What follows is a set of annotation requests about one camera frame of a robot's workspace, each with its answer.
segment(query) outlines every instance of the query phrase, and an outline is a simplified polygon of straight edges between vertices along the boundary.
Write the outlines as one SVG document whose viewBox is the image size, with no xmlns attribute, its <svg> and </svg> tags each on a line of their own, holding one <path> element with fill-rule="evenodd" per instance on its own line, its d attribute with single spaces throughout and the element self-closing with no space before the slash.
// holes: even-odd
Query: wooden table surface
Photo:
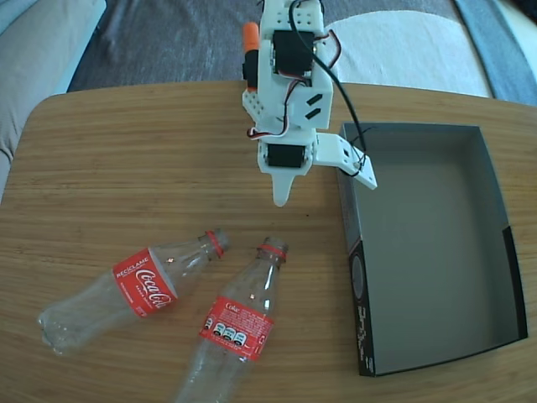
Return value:
<svg viewBox="0 0 537 403">
<path fill-rule="evenodd" d="M 360 377 L 335 170 L 313 167 L 276 207 L 246 139 L 243 83 L 76 92 L 33 112 L 0 207 L 0 401 L 168 401 L 216 293 L 269 234 L 289 243 L 276 326 L 234 401 L 537 401 L 537 109 L 347 87 L 362 120 L 482 127 L 513 224 L 529 339 L 430 369 Z M 348 119 L 336 97 L 331 131 Z M 146 245 L 208 228 L 226 229 L 232 249 L 193 296 L 72 358 L 41 343 L 35 320 L 47 304 Z"/>
</svg>

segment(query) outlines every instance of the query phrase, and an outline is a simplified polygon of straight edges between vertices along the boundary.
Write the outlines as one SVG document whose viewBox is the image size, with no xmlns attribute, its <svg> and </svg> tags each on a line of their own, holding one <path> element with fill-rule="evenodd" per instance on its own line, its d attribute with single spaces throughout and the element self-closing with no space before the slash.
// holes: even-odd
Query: red bottle label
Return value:
<svg viewBox="0 0 537 403">
<path fill-rule="evenodd" d="M 140 317 L 146 317 L 177 299 L 157 264 L 149 249 L 144 249 L 112 269 L 119 290 Z"/>
<path fill-rule="evenodd" d="M 219 296 L 212 304 L 200 336 L 255 361 L 273 324 L 264 314 Z"/>
</svg>

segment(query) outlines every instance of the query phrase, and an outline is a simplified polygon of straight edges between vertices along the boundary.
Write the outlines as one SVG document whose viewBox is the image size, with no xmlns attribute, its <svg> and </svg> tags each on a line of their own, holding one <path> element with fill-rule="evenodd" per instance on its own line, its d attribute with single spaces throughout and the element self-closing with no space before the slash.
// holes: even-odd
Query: robotic arm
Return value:
<svg viewBox="0 0 537 403">
<path fill-rule="evenodd" d="M 289 7 L 294 9 L 296 32 L 291 30 Z M 270 174 L 276 206 L 289 199 L 293 180 L 306 175 L 312 165 L 339 168 L 370 189 L 377 187 L 371 160 L 336 134 L 317 133 L 330 122 L 333 87 L 331 78 L 314 62 L 312 53 L 331 68 L 341 53 L 333 32 L 326 34 L 321 3 L 314 0 L 266 0 L 261 26 L 244 26 L 248 82 L 242 105 L 255 122 L 248 137 L 258 141 L 258 165 Z M 338 53 L 331 55 L 327 41 L 335 40 Z"/>
</svg>

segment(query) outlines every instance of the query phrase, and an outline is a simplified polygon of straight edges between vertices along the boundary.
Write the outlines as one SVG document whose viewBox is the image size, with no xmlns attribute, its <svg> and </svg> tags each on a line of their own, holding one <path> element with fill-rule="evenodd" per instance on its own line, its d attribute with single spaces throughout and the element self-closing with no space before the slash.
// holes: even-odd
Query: cardboard box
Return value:
<svg viewBox="0 0 537 403">
<path fill-rule="evenodd" d="M 361 375 L 528 337 L 513 235 L 478 127 L 367 123 L 378 189 L 338 174 Z M 350 123 L 341 136 L 356 137 Z"/>
</svg>

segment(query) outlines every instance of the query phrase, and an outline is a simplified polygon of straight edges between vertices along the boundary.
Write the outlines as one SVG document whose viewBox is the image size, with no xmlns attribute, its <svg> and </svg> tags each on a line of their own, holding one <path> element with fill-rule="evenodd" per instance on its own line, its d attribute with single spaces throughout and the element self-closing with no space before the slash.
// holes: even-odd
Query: coca-cola bottle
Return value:
<svg viewBox="0 0 537 403">
<path fill-rule="evenodd" d="M 258 256 L 217 297 L 175 403 L 226 403 L 259 358 L 273 326 L 279 266 L 287 245 L 266 238 Z"/>
<path fill-rule="evenodd" d="M 108 329 L 164 308 L 190 294 L 209 261 L 222 257 L 228 245 L 217 229 L 194 241 L 140 251 L 41 312 L 43 341 L 59 355 L 70 353 Z"/>
</svg>

